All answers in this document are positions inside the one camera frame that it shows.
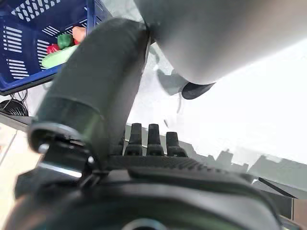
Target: green toy pepper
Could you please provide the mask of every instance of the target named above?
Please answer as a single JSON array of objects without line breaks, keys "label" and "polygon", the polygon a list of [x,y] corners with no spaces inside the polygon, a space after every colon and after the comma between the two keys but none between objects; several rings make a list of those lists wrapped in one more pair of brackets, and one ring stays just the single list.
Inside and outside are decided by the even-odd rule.
[{"label": "green toy pepper", "polygon": [[73,37],[70,34],[62,34],[58,37],[58,46],[59,48],[65,49],[73,45]]}]

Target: red toy pepper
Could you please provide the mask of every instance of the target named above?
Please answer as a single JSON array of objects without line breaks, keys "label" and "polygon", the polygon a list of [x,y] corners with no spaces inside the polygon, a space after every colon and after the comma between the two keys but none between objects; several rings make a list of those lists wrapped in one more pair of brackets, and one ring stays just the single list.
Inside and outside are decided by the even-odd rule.
[{"label": "red toy pepper", "polygon": [[75,41],[75,45],[80,44],[80,42],[78,42],[76,39],[74,39],[74,41]]},{"label": "red toy pepper", "polygon": [[52,44],[52,45],[47,47],[47,54],[51,54],[51,53],[57,52],[59,50],[60,50],[60,48],[59,48],[58,44]]}]

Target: blue plastic basket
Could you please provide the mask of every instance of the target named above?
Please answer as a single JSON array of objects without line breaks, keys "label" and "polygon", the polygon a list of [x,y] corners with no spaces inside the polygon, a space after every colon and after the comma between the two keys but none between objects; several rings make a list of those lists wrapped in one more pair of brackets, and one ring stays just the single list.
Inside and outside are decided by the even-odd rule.
[{"label": "blue plastic basket", "polygon": [[110,14],[99,0],[5,0],[0,3],[0,94],[32,87],[58,72],[45,69],[46,48],[74,26],[90,32]]}]

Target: blue crate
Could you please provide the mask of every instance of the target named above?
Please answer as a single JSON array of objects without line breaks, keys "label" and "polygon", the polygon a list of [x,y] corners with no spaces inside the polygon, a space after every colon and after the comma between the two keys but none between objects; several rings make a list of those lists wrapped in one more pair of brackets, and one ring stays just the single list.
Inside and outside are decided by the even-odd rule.
[{"label": "blue crate", "polygon": [[45,69],[46,48],[74,26],[88,33],[110,14],[100,0],[5,0],[0,3],[0,94],[25,89],[26,85],[58,72]]}]

